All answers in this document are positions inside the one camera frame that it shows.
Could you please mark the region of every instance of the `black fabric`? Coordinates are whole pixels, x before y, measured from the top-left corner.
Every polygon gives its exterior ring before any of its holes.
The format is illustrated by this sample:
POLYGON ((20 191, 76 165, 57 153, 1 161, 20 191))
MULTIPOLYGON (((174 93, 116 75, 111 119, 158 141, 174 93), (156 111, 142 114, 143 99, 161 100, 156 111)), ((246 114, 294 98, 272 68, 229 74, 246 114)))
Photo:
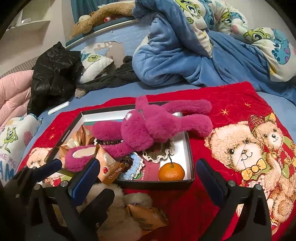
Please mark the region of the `black fabric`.
POLYGON ((117 68, 114 73, 95 78, 94 80, 83 85, 78 85, 77 89, 84 91, 85 94, 87 94, 89 91, 103 88, 115 88, 140 81, 133 70, 132 59, 132 56, 125 56, 123 59, 123 64, 117 68))
POLYGON ((60 105, 74 95, 83 69, 80 51, 68 51, 58 42, 39 56, 32 69, 27 113, 39 116, 48 107, 60 105))

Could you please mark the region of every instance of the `screw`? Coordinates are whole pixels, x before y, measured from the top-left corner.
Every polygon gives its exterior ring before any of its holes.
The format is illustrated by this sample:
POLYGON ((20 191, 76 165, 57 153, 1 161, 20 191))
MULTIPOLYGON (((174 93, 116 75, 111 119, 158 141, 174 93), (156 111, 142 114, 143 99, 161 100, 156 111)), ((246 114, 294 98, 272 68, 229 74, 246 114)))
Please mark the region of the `screw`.
POLYGON ((230 180, 230 181, 228 181, 228 185, 231 187, 234 187, 236 185, 236 183, 235 183, 235 181, 230 180))
POLYGON ((36 185, 34 186, 34 189, 35 189, 35 190, 38 190, 40 187, 41 187, 41 185, 36 184, 36 185))
POLYGON ((259 185, 259 184, 256 184, 255 187, 256 187, 257 190, 261 190, 262 189, 262 186, 259 185))
POLYGON ((62 187, 65 187, 68 185, 68 181, 62 181, 61 184, 60 184, 62 187))

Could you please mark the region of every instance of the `white tube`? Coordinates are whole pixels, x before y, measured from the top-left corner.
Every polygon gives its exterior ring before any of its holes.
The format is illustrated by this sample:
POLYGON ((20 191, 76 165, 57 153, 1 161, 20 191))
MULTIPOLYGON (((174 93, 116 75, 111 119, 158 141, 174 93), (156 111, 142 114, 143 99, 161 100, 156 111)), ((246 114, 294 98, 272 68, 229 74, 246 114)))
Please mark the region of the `white tube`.
POLYGON ((68 106, 70 104, 69 101, 66 101, 65 103, 62 103, 60 105, 58 105, 57 107, 55 108, 52 108, 51 110, 48 111, 48 114, 52 114, 52 113, 55 113, 56 111, 60 110, 60 109, 63 109, 65 108, 66 106, 68 106))

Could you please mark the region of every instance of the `teal curtain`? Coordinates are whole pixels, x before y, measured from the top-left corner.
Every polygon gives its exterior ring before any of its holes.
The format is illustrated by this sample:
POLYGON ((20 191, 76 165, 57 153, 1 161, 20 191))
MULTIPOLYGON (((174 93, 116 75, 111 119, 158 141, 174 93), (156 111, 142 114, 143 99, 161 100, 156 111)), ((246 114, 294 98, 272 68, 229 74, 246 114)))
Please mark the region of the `teal curtain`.
POLYGON ((118 0, 71 0, 72 13, 75 23, 82 15, 88 15, 98 10, 98 6, 118 2, 118 0))

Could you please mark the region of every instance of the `tangerine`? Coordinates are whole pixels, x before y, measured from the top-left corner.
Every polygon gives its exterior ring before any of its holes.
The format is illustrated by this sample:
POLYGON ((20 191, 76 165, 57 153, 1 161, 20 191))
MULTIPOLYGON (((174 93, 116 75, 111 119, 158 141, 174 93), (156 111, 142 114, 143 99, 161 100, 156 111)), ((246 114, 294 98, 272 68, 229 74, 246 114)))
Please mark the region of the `tangerine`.
POLYGON ((181 181, 185 177, 185 171, 182 166, 175 162, 164 164, 158 172, 160 181, 181 181))

